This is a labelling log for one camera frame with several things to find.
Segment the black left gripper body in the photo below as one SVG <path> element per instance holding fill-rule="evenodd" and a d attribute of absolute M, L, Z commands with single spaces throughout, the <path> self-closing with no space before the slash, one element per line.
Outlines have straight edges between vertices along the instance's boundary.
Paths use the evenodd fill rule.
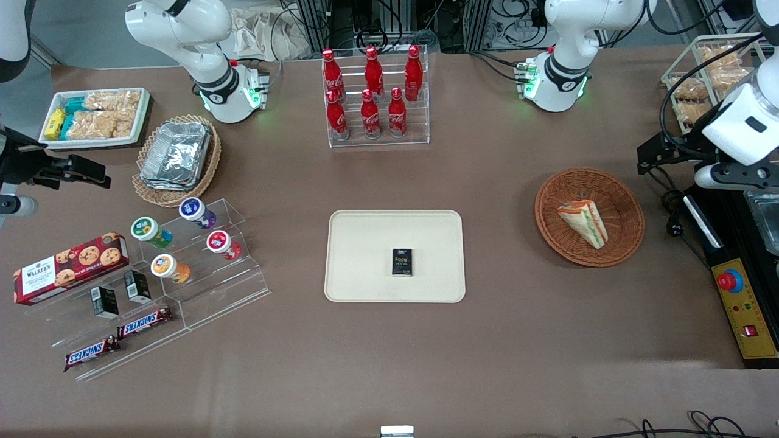
<path fill-rule="evenodd" d="M 661 141 L 663 159 L 660 161 L 660 173 L 671 178 L 666 167 L 690 162 L 698 170 L 704 165 L 714 164 L 718 160 L 718 148 L 710 141 Z"/>

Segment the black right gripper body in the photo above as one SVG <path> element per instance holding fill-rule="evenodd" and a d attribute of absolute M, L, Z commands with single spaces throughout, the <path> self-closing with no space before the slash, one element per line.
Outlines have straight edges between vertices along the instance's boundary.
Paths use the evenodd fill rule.
<path fill-rule="evenodd" d="M 2 127 L 1 181 L 4 185 L 40 185 L 59 189 L 60 183 L 72 182 L 56 164 L 63 161 L 49 156 L 44 144 L 16 132 L 12 128 Z"/>

